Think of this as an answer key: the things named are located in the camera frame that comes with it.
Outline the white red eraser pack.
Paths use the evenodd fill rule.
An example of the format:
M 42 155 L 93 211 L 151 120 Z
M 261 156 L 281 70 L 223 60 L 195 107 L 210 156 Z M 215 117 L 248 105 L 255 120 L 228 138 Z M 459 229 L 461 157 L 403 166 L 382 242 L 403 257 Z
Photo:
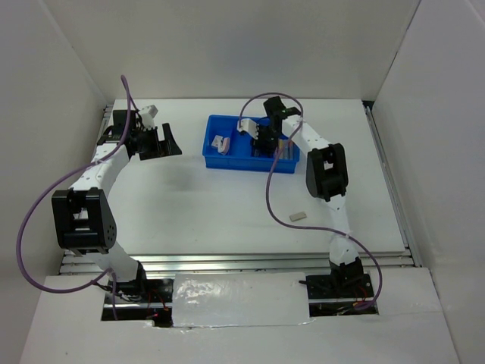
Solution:
M 215 135 L 211 142 L 211 147 L 215 149 L 222 149 L 224 138 L 221 135 Z

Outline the grey white eraser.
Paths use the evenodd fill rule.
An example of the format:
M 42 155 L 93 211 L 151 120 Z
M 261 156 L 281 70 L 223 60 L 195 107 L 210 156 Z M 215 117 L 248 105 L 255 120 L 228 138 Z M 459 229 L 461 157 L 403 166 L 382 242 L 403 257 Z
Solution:
M 291 214 L 289 216 L 289 219 L 290 219 L 291 222 L 300 221 L 300 220 L 305 219 L 305 218 L 307 218 L 307 215 L 306 215 L 305 212 L 297 212 L 297 213 Z

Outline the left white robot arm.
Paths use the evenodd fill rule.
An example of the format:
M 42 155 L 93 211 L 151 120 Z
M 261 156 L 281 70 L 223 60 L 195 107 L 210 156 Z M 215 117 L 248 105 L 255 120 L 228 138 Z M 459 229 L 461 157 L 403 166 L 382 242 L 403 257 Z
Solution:
M 115 110 L 113 123 L 100 136 L 93 166 L 66 190 L 52 195 L 55 229 L 60 248 L 85 256 L 101 270 L 114 272 L 109 284 L 117 294 L 139 303 L 149 295 L 149 283 L 141 262 L 131 258 L 117 242 L 117 225 L 108 196 L 119 173 L 130 159 L 149 160 L 180 155 L 171 127 L 155 126 L 154 105 L 141 111 Z M 164 139 L 158 138 L 162 130 Z

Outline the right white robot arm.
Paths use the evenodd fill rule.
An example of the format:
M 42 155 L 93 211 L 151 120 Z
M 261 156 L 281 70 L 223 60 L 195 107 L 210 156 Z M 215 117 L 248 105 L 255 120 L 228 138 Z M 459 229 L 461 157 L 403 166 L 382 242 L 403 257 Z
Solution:
M 364 270 L 355 243 L 350 239 L 346 211 L 346 189 L 349 176 L 345 149 L 321 136 L 303 118 L 303 112 L 288 108 L 279 96 L 264 103 L 267 125 L 257 126 L 256 148 L 274 152 L 276 138 L 286 137 L 306 157 L 305 183 L 309 194 L 325 202 L 330 210 L 331 226 L 325 231 L 334 234 L 329 248 L 330 287 L 338 297 L 348 297 L 363 278 Z

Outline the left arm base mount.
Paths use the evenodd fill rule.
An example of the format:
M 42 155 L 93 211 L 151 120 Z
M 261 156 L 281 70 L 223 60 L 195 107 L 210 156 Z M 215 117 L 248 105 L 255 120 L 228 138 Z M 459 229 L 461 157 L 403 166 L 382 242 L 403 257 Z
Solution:
M 159 328 L 173 326 L 174 279 L 149 279 L 145 292 L 139 296 L 129 296 L 121 292 L 113 296 L 111 283 L 95 286 L 105 292 L 101 316 L 103 322 L 150 321 Z

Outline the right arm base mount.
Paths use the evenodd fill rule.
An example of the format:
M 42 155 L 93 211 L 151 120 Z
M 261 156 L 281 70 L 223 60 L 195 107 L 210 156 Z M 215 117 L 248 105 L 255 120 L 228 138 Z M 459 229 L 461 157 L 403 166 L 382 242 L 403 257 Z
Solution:
M 356 309 L 372 301 L 374 288 L 369 274 L 348 287 L 337 287 L 330 275 L 306 275 L 299 283 L 306 288 L 309 315 L 312 318 L 339 315 L 376 315 L 377 306 Z

